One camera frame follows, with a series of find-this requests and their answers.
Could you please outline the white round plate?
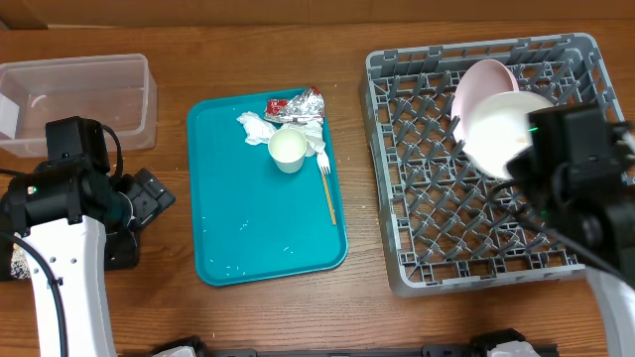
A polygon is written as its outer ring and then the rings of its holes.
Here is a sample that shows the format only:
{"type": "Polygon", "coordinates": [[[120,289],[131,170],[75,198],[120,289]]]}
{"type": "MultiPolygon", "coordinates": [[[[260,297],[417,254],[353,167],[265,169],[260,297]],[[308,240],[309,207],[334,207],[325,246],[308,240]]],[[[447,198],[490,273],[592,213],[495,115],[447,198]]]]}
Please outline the white round plate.
{"type": "Polygon", "coordinates": [[[460,79],[454,92],[450,118],[459,118],[453,130],[454,139],[457,142],[466,140],[469,116],[482,100],[495,94],[518,90],[517,79],[502,62],[483,59],[472,65],[460,79]]]}

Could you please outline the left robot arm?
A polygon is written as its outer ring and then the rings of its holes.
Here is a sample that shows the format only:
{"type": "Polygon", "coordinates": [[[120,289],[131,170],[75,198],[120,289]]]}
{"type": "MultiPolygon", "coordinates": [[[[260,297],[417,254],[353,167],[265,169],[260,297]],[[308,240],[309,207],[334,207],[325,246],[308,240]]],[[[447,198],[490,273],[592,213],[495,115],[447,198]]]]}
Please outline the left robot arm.
{"type": "Polygon", "coordinates": [[[43,356],[115,355],[104,274],[138,264],[140,232],[176,200],[148,170],[110,164],[114,134],[78,116],[48,123],[47,160],[10,172],[1,197],[1,278],[21,250],[43,356]]]}

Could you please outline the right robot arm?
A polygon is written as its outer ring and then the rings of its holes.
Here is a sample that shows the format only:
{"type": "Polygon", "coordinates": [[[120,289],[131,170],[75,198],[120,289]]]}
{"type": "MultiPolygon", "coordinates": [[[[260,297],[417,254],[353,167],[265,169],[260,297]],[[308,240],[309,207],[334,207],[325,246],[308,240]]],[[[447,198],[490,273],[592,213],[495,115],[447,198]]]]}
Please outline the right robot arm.
{"type": "Polygon", "coordinates": [[[612,356],[634,353],[634,138],[595,104],[473,114],[470,158],[501,178],[487,200],[585,265],[612,356]]]}

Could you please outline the white bowl with peanuts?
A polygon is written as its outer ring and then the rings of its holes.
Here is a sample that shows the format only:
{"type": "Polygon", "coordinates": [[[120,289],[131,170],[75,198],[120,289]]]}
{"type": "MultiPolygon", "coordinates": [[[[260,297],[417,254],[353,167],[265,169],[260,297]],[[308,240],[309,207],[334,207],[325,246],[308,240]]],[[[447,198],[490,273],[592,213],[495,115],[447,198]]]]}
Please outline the white bowl with peanuts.
{"type": "Polygon", "coordinates": [[[549,99],[529,91],[487,97],[467,122],[464,152],[488,177],[510,179],[507,163],[532,146],[529,114],[553,106],[549,99]]]}

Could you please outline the white paper cup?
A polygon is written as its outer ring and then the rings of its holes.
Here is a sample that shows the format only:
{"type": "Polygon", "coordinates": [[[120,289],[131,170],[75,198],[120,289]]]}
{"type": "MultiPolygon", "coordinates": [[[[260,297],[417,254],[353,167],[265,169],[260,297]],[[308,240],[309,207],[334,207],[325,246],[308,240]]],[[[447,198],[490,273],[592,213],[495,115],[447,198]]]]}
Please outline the white paper cup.
{"type": "Polygon", "coordinates": [[[270,156],[278,169],[285,174],[293,174],[302,167],[307,149],[305,135],[294,128],[279,129],[268,144],[270,156]]]}

